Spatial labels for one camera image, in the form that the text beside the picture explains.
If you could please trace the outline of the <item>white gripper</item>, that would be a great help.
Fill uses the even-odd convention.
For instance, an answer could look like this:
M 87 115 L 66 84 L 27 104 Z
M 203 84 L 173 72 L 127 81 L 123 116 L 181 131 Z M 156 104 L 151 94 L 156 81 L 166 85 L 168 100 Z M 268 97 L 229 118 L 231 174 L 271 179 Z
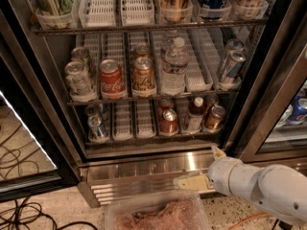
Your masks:
M 211 147 L 214 161 L 208 169 L 208 177 L 203 173 L 190 173 L 174 179 L 181 190 L 206 191 L 210 183 L 214 189 L 226 196 L 256 197 L 260 195 L 258 177 L 261 168 L 244 164 L 240 159 L 226 156 L 217 146 Z

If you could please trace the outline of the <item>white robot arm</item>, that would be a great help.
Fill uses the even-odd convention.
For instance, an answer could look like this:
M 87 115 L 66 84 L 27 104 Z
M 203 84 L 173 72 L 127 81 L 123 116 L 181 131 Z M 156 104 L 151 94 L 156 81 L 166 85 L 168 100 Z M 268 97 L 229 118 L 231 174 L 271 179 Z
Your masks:
M 285 165 L 256 167 L 211 148 L 214 161 L 208 173 L 192 172 L 174 180 L 181 190 L 204 192 L 213 188 L 237 196 L 265 213 L 291 224 L 307 222 L 307 177 Z

